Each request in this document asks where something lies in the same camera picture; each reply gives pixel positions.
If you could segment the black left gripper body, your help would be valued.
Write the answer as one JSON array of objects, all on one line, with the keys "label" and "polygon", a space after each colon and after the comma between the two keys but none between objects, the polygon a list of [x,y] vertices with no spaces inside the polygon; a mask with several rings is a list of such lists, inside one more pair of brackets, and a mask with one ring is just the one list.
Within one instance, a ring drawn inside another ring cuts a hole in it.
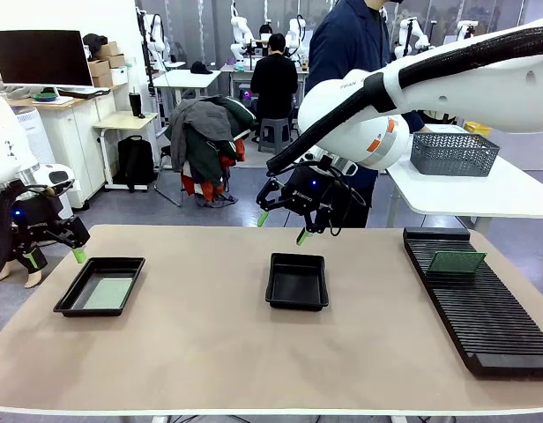
[{"label": "black left gripper body", "polygon": [[67,239],[59,212],[63,209],[58,197],[36,195],[17,200],[11,211],[14,239]]}]

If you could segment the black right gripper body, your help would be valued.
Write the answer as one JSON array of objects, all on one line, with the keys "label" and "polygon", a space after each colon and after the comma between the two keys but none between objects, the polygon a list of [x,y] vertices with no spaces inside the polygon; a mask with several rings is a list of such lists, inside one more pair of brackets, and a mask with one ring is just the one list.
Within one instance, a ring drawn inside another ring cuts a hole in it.
[{"label": "black right gripper body", "polygon": [[314,168],[296,168],[280,190],[279,202],[283,208],[299,215],[317,212],[332,217],[338,182],[331,175]]}]

